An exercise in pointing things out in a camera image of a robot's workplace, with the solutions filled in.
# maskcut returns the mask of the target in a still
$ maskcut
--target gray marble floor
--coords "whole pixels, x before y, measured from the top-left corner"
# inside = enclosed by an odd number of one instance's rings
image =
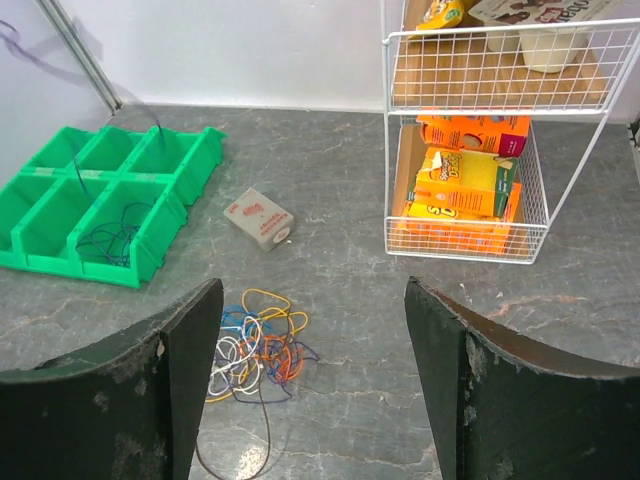
[[[403,311],[417,275],[496,322],[588,357],[640,366],[640,188],[624,127],[608,127],[533,266],[396,258],[383,245],[380,115],[155,109],[163,125],[229,134],[225,164],[192,208],[165,266],[141,290],[0,271],[0,369],[28,368],[100,340],[209,276],[229,302],[247,287],[310,312],[301,339],[321,356],[269,408],[267,479],[437,479]],[[135,107],[115,125],[146,129]],[[592,126],[538,123],[551,205]],[[291,243],[265,253],[222,210],[255,187],[291,211]],[[257,406],[206,406],[200,442],[227,478],[265,451]],[[191,478],[207,478],[194,462]]]

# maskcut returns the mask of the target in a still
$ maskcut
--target tangled wire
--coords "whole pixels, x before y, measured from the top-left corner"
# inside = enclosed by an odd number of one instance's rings
[[[247,306],[249,294],[261,294],[277,300],[281,305],[253,312]],[[241,305],[225,307],[220,329],[225,332],[218,339],[214,365],[209,380],[207,403],[234,397],[242,403],[282,403],[292,395],[287,384],[298,377],[305,361],[318,361],[318,355],[297,339],[308,325],[309,316],[291,311],[291,302],[275,293],[250,288],[242,295]],[[286,322],[286,332],[277,333],[274,323]],[[283,396],[277,400],[248,400],[258,393],[259,382],[268,378],[280,387]]]

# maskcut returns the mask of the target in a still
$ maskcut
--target orange box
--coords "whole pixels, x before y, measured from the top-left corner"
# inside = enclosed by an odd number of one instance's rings
[[[518,161],[491,153],[427,149],[413,195],[420,203],[485,217],[502,217]]]
[[[425,143],[441,147],[518,157],[527,143],[530,117],[420,115]]]
[[[444,250],[474,250],[502,255],[506,252],[509,233],[520,203],[522,185],[513,184],[504,217],[483,217],[455,210],[407,202],[400,228],[425,236]],[[476,223],[457,223],[456,220]]]

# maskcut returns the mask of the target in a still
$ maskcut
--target wooden shelf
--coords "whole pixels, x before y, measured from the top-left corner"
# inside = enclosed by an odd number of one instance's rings
[[[416,28],[430,3],[409,0],[405,31]],[[465,26],[472,26],[467,19]],[[521,54],[488,50],[483,33],[400,40],[393,109],[601,109],[611,87],[610,76],[588,49],[572,62],[575,66],[542,74],[527,68]]]

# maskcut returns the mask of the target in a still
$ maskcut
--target green plastic bin organizer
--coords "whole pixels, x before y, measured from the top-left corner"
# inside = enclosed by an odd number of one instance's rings
[[[0,190],[0,266],[140,287],[222,163],[225,136],[63,128]]]

